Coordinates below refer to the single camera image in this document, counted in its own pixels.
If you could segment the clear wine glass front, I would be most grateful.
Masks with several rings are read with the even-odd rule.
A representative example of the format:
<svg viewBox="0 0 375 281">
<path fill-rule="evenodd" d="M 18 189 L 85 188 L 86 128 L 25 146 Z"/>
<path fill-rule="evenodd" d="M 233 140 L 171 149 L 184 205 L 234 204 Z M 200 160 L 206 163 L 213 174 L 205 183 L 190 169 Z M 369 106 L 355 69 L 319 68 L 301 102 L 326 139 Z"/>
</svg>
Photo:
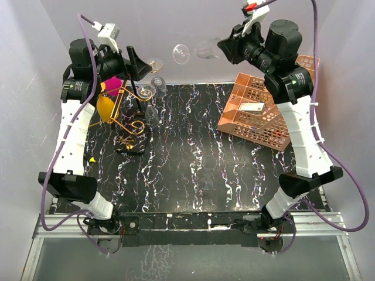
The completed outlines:
<svg viewBox="0 0 375 281">
<path fill-rule="evenodd" d="M 218 47 L 218 42 L 222 38 L 215 37 L 200 42 L 193 50 L 190 50 L 185 44 L 177 44 L 172 50 L 172 57 L 178 64 L 186 64 L 192 56 L 200 59 L 219 59 L 223 56 L 223 52 Z"/>
</svg>

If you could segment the tall clear flute glass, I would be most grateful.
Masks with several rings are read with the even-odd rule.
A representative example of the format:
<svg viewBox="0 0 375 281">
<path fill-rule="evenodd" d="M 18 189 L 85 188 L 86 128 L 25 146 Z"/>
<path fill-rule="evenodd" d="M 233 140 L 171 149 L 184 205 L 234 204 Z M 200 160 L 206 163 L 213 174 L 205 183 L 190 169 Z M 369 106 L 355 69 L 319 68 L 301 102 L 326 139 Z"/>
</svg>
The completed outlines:
<svg viewBox="0 0 375 281">
<path fill-rule="evenodd" d="M 156 88 L 152 84 L 142 85 L 138 88 L 137 94 L 146 102 L 145 120 L 146 124 L 155 128 L 159 125 L 158 110 L 152 105 L 152 99 L 156 94 Z"/>
</svg>

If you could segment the pink plastic wine glass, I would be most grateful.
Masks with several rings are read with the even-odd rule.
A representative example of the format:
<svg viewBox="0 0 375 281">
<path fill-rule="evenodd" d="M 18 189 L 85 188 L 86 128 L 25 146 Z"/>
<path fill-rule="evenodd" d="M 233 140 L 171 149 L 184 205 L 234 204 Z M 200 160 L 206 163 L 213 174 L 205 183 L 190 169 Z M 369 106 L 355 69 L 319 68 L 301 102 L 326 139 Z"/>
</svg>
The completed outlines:
<svg viewBox="0 0 375 281">
<path fill-rule="evenodd" d="M 108 95 L 110 96 L 117 96 L 119 90 L 122 86 L 122 80 L 116 77 L 112 77 L 111 79 L 106 80 L 105 82 L 105 89 Z"/>
</svg>

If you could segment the orange plastic wine glass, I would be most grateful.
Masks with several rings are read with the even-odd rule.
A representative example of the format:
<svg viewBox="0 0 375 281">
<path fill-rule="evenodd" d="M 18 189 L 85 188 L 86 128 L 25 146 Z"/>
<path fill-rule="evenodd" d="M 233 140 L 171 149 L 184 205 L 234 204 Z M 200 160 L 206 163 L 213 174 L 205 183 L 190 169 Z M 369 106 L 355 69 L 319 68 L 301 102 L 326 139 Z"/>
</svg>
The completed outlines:
<svg viewBox="0 0 375 281">
<path fill-rule="evenodd" d="M 111 121 L 112 112 L 113 112 L 115 104 L 113 100 L 104 96 L 105 83 L 104 82 L 100 83 L 100 86 L 101 86 L 101 91 L 98 95 L 96 108 L 97 108 L 97 112 L 101 120 L 104 122 L 109 122 Z"/>
</svg>

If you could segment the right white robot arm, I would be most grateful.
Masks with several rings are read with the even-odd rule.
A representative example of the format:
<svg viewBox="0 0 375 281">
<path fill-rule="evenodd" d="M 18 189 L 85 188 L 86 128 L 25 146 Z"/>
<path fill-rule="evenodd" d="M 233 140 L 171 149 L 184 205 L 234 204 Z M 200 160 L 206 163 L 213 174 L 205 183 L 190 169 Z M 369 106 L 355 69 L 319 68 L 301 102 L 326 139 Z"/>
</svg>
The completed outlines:
<svg viewBox="0 0 375 281">
<path fill-rule="evenodd" d="M 315 137 L 318 125 L 311 117 L 313 81 L 308 70 L 296 60 L 302 35 L 298 25 L 279 19 L 270 25 L 267 37 L 261 36 L 256 22 L 242 34 L 244 25 L 236 25 L 230 36 L 218 42 L 228 61 L 247 61 L 264 73 L 264 85 L 272 95 L 286 123 L 295 153 L 295 170 L 279 176 L 279 189 L 261 210 L 261 225 L 275 232 L 282 225 L 287 210 L 318 187 L 343 177 Z"/>
</svg>

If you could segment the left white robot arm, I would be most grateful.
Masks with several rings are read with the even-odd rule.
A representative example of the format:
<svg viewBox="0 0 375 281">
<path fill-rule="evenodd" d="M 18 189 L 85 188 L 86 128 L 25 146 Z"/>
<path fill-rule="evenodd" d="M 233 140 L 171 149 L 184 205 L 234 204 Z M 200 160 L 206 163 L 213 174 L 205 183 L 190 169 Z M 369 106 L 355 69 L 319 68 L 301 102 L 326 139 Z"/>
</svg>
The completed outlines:
<svg viewBox="0 0 375 281">
<path fill-rule="evenodd" d="M 62 78 L 59 135 L 49 168 L 40 172 L 42 186 L 41 214 L 45 213 L 46 194 L 62 198 L 79 207 L 80 214 L 88 214 L 107 233 L 116 233 L 121 219 L 114 215 L 114 205 L 97 190 L 97 180 L 84 175 L 84 152 L 89 124 L 96 110 L 96 102 L 104 88 L 103 82 L 116 77 L 139 81 L 152 68 L 139 58 L 132 46 L 126 48 L 128 57 L 114 52 L 109 45 L 96 47 L 84 39 L 71 42 L 67 66 Z"/>
</svg>

